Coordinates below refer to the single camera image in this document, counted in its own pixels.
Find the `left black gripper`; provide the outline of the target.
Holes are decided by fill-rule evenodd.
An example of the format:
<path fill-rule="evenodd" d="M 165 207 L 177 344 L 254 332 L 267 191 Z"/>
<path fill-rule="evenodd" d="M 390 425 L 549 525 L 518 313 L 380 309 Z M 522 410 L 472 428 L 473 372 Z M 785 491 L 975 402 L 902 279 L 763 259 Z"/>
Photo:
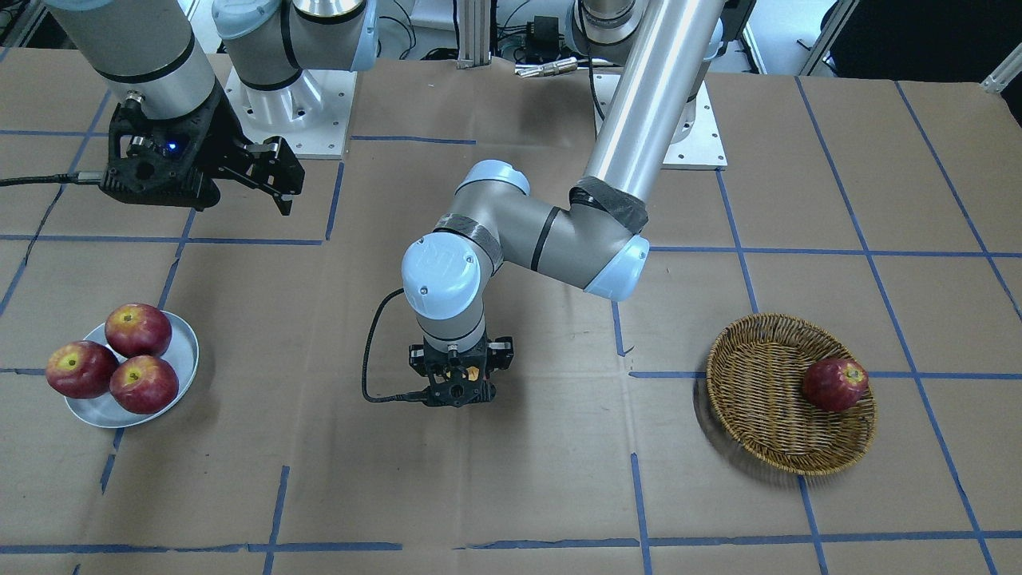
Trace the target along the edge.
<path fill-rule="evenodd" d="M 459 347 L 456 351 L 450 350 L 449 343 L 439 350 L 428 343 L 409 345 L 409 365 L 420 376 L 465 378 L 464 369 L 474 365 L 481 372 L 481 378 L 487 378 L 496 369 L 507 369 L 513 357 L 511 336 L 501 336 L 495 341 L 482 336 L 471 348 Z"/>

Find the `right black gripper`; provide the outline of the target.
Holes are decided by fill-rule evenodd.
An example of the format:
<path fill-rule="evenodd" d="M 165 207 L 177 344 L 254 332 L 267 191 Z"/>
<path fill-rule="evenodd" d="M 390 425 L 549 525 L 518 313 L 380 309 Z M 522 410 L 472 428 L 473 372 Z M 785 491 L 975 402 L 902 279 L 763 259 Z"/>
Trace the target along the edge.
<path fill-rule="evenodd" d="M 304 167 L 281 136 L 260 143 L 227 143 L 216 152 L 210 175 L 262 190 L 285 217 L 291 215 L 293 200 L 303 192 Z"/>

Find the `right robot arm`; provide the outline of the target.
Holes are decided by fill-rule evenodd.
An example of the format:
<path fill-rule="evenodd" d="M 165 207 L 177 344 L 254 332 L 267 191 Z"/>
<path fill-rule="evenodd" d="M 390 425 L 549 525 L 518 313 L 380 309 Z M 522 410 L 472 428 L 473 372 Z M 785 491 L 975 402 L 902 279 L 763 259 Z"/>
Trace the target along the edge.
<path fill-rule="evenodd" d="M 366 70 L 376 58 L 374 1 L 215 1 L 212 20 L 241 84 L 233 108 L 178 2 L 46 7 L 117 96 L 97 185 L 125 204 L 201 211 L 219 203 L 224 179 L 291 214 L 304 170 L 285 135 L 326 109 L 311 74 Z"/>

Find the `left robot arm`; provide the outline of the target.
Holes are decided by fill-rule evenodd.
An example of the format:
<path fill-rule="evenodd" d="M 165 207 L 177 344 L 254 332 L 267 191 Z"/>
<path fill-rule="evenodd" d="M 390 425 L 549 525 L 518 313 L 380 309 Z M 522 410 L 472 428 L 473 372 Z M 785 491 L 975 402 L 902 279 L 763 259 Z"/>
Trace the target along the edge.
<path fill-rule="evenodd" d="M 623 69 L 598 117 L 580 178 L 561 203 L 507 161 L 471 167 L 431 232 L 402 259 L 404 296 L 422 341 L 423 376 L 468 379 L 506 360 L 489 341 L 485 291 L 512 263 L 610 301 L 635 290 L 649 251 L 649 196 L 669 153 L 699 124 L 699 92 L 723 43 L 723 1 L 649 1 L 628 38 Z"/>

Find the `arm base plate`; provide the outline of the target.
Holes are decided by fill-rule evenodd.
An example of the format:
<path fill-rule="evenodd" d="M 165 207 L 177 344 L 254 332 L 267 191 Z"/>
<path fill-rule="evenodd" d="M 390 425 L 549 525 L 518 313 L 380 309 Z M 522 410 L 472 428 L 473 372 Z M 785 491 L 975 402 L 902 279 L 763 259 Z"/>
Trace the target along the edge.
<path fill-rule="evenodd" d="M 729 165 L 711 95 L 702 81 L 693 103 L 676 125 L 662 167 L 671 170 L 723 170 Z"/>
<path fill-rule="evenodd" d="M 291 86 L 260 91 L 231 69 L 225 92 L 251 141 L 281 136 L 299 159 L 339 160 L 346 148 L 357 77 L 350 70 L 304 70 Z"/>

